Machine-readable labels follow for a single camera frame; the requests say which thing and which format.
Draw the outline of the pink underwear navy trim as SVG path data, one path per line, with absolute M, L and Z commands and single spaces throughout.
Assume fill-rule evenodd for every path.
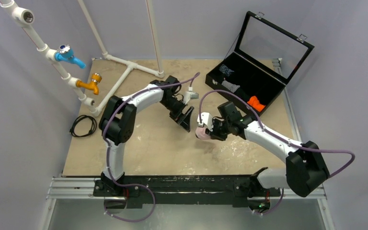
M 211 136 L 208 134 L 209 130 L 206 127 L 197 127 L 195 135 L 200 140 L 210 140 Z

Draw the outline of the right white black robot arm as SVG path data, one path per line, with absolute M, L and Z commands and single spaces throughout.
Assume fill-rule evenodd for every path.
M 270 188 L 291 189 L 301 197 L 330 178 L 329 170 L 318 146 L 308 141 L 288 138 L 257 120 L 254 115 L 242 115 L 232 102 L 218 107 L 220 117 L 202 112 L 197 116 L 201 128 L 199 138 L 225 141 L 229 134 L 253 142 L 269 151 L 284 164 L 284 169 L 264 169 L 250 181 L 250 189 L 261 195 Z

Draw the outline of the black box with glass lid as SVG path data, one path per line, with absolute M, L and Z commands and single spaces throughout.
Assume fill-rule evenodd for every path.
M 246 12 L 235 47 L 209 73 L 205 83 L 233 101 L 242 111 L 250 114 L 247 104 L 256 96 L 265 105 L 261 115 L 285 89 L 297 73 L 314 45 L 307 42 L 303 34 L 296 36 L 274 23 L 264 19 L 264 14 Z M 219 71 L 224 64 L 234 71 L 226 76 Z M 240 85 L 232 93 L 221 84 L 226 80 Z

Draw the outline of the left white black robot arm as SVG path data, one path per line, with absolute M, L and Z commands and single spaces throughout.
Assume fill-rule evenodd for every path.
M 121 178 L 125 174 L 125 143 L 133 134 L 137 113 L 153 104 L 161 103 L 169 111 L 169 117 L 185 131 L 190 132 L 190 117 L 194 107 L 190 106 L 186 112 L 183 110 L 190 100 L 197 99 L 199 95 L 189 86 L 182 98 L 178 99 L 176 96 L 181 86 L 182 82 L 169 76 L 165 81 L 153 80 L 145 88 L 129 96 L 112 96 L 108 100 L 100 120 L 100 130 L 107 146 L 101 182 L 110 195 L 118 196 L 124 189 Z

